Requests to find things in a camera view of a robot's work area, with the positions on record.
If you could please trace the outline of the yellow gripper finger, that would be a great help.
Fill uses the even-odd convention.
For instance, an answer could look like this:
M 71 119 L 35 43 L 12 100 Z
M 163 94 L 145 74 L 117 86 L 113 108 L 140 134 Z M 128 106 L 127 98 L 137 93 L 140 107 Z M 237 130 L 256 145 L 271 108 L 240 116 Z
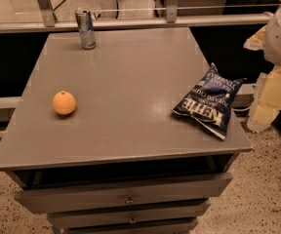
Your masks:
M 259 51 L 263 49 L 264 46 L 264 34 L 265 34 L 266 26 L 260 28 L 254 35 L 248 38 L 243 47 L 247 50 L 251 51 Z
M 247 120 L 248 129 L 255 133 L 266 130 L 280 111 L 281 66 L 275 65 L 270 73 L 261 73 L 257 80 Z

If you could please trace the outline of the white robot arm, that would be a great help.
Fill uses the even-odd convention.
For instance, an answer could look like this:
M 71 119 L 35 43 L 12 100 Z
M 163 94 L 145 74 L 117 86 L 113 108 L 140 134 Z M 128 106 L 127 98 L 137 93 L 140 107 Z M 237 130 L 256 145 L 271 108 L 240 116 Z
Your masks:
M 269 74 L 260 74 L 249 111 L 247 127 L 258 133 L 267 129 L 281 111 L 281 6 L 266 26 L 245 41 L 244 48 L 263 50 L 264 59 L 274 65 Z

